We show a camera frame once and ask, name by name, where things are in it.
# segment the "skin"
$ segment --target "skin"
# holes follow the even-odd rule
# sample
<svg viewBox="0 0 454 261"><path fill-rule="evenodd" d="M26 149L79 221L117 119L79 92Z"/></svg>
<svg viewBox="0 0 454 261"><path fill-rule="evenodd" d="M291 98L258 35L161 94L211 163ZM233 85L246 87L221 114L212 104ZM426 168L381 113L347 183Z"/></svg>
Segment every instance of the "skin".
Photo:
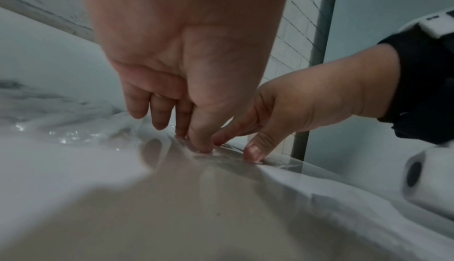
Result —
<svg viewBox="0 0 454 261"><path fill-rule="evenodd" d="M287 74L263 84L247 113L219 131L214 143L257 133L244 157L260 162L293 132L335 124L353 115L384 116L399 78L398 53L386 44Z"/></svg>
<svg viewBox="0 0 454 261"><path fill-rule="evenodd" d="M285 0L86 0L96 38L135 118L149 108L161 130L176 107L176 134L202 152L249 105Z"/></svg>

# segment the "roll core hole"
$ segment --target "roll core hole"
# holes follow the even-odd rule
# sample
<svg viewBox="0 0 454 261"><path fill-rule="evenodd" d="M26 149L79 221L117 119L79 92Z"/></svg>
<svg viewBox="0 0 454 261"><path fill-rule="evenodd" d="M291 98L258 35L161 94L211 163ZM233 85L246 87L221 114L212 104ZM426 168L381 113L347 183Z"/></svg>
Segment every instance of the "roll core hole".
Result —
<svg viewBox="0 0 454 261"><path fill-rule="evenodd" d="M411 165L410 169L407 172L407 185L408 187L413 187L418 182L419 177L421 176L422 163L415 162Z"/></svg>

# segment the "fingernail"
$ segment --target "fingernail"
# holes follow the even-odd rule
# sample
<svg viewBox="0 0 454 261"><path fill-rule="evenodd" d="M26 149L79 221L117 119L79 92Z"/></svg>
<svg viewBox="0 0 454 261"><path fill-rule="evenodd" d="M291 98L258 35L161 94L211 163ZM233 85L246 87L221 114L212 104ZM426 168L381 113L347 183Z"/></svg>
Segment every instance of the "fingernail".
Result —
<svg viewBox="0 0 454 261"><path fill-rule="evenodd" d="M246 148L246 152L248 153L248 157L245 156L246 159L252 162L261 162L264 158L262 151L257 146L250 146Z"/></svg>

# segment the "palm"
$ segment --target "palm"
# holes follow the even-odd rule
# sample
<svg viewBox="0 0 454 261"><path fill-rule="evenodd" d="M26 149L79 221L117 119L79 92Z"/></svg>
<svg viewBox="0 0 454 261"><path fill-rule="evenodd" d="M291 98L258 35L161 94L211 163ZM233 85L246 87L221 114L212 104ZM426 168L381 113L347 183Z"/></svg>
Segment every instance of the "palm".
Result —
<svg viewBox="0 0 454 261"><path fill-rule="evenodd" d="M218 127L250 101L284 1L87 0L87 7L131 113L145 115L152 93L184 99L186 79L196 105L191 135L214 133L206 119Z"/></svg>

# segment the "person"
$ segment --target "person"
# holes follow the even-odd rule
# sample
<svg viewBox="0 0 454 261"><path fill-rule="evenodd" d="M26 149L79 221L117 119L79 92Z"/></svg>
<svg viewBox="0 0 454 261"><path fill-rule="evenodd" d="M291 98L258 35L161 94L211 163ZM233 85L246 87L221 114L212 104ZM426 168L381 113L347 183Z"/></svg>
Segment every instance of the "person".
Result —
<svg viewBox="0 0 454 261"><path fill-rule="evenodd" d="M405 138L454 138L452 11L353 56L272 80L254 96L284 4L87 0L87 9L131 115L141 118L151 107L153 125L163 129L176 107L176 134L202 152L257 132L244 156L259 162L287 135L352 115L391 122Z"/></svg>

